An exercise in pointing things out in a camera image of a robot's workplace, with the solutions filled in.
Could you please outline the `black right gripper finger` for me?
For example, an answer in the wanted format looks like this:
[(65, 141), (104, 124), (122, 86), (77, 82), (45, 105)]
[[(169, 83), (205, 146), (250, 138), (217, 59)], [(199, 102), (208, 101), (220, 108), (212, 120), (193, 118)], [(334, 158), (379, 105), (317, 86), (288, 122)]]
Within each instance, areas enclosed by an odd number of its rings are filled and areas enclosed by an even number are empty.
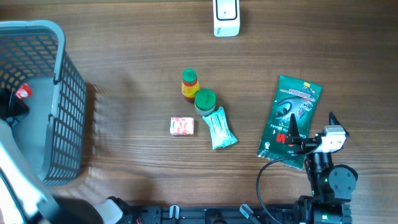
[(328, 120), (329, 120), (329, 125), (340, 125), (345, 131), (345, 136), (349, 137), (349, 132), (347, 132), (347, 130), (343, 127), (343, 125), (337, 120), (336, 116), (332, 111), (329, 112)]
[(299, 129), (297, 126), (297, 120), (296, 120), (294, 113), (292, 113), (290, 115), (290, 123), (289, 123), (289, 128), (287, 131), (287, 138), (288, 139), (299, 139), (300, 138), (300, 133), (299, 133)]

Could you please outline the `red coffee stick sachet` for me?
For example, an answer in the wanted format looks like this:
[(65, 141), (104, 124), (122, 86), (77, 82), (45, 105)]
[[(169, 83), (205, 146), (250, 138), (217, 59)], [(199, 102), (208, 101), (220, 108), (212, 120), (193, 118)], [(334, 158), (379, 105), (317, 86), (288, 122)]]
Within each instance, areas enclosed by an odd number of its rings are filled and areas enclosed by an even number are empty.
[(16, 97), (18, 99), (26, 99), (32, 96), (32, 90), (27, 83), (22, 84), (19, 89), (16, 91)]

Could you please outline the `green glove package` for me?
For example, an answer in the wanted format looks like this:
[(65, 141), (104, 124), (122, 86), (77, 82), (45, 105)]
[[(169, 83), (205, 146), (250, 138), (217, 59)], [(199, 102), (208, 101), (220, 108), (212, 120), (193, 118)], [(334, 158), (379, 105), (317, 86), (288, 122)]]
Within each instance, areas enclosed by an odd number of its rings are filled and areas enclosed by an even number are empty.
[(322, 86), (315, 83), (280, 76), (269, 118), (259, 144), (258, 157), (273, 161), (293, 156), (293, 147), (285, 143), (290, 116), (295, 115), (300, 137), (308, 138), (312, 117), (321, 92)]

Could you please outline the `teal wipes packet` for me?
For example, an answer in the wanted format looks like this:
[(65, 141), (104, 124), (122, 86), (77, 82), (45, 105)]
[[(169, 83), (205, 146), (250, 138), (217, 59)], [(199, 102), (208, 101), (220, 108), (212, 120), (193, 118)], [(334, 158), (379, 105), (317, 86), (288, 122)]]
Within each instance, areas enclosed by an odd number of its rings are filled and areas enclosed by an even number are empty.
[(208, 116), (202, 117), (209, 126), (211, 135), (212, 149), (228, 147), (238, 142), (238, 139), (229, 130), (224, 108), (220, 106), (218, 110)]

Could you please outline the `green lid jar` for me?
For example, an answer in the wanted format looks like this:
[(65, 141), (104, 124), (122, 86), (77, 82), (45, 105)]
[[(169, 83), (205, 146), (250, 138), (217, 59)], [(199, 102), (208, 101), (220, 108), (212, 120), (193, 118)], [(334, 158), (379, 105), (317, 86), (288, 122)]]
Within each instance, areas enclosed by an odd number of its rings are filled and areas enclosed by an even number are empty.
[(195, 95), (195, 111), (200, 116), (208, 116), (216, 107), (216, 95), (213, 90), (201, 89)]

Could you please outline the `red sauce bottle green cap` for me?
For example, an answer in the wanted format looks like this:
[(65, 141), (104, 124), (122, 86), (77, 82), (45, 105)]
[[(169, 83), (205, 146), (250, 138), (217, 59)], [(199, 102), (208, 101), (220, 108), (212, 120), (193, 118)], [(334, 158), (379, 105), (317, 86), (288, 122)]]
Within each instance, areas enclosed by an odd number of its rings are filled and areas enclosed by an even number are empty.
[(200, 90), (197, 73), (192, 68), (186, 68), (182, 73), (182, 95), (190, 103), (195, 101), (195, 95)]

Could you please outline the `red white small box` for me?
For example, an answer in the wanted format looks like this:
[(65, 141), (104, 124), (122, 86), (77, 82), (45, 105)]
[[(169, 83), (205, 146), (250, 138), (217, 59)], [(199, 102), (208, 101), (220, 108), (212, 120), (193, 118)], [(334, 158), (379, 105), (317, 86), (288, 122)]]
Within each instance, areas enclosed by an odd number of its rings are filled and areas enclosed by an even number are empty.
[(170, 134), (174, 136), (188, 136), (194, 134), (194, 119), (171, 117)]

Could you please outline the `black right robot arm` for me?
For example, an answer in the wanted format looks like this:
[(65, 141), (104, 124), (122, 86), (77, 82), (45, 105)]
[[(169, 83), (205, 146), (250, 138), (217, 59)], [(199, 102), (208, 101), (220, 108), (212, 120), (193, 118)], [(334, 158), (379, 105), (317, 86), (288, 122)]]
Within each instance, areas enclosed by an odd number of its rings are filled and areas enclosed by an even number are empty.
[(349, 203), (358, 173), (350, 166), (334, 165), (332, 154), (343, 149), (349, 132), (333, 113), (329, 125), (313, 138), (300, 136), (295, 115), (290, 116), (285, 143), (303, 156), (311, 196), (301, 196), (293, 206), (295, 223), (352, 223)]

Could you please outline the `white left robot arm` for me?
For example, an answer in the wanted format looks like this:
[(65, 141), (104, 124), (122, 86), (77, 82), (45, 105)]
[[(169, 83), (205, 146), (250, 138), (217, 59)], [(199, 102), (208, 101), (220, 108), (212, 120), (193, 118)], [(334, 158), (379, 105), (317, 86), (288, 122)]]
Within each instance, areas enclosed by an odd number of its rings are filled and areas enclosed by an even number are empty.
[(92, 205), (56, 197), (37, 177), (19, 150), (7, 118), (27, 112), (14, 106), (15, 93), (1, 90), (1, 211), (8, 223), (118, 223), (123, 211), (113, 199)]

